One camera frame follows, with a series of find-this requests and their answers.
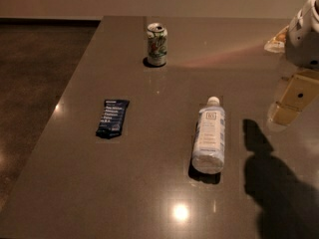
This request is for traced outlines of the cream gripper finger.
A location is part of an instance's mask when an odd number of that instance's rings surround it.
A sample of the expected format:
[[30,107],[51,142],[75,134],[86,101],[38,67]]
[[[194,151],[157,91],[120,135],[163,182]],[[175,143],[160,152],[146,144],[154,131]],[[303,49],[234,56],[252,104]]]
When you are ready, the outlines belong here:
[[288,32],[288,27],[284,27],[280,30],[274,37],[267,41],[264,45],[264,50],[270,53],[284,53],[286,36]]
[[283,77],[267,114],[270,130],[283,131],[319,97],[319,72],[299,70]]

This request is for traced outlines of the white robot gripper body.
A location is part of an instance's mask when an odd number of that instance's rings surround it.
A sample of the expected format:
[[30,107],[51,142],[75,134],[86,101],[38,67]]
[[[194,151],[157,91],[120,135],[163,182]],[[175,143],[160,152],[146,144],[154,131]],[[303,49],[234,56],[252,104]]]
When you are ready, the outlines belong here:
[[307,0],[291,20],[285,54],[299,68],[319,69],[319,0]]

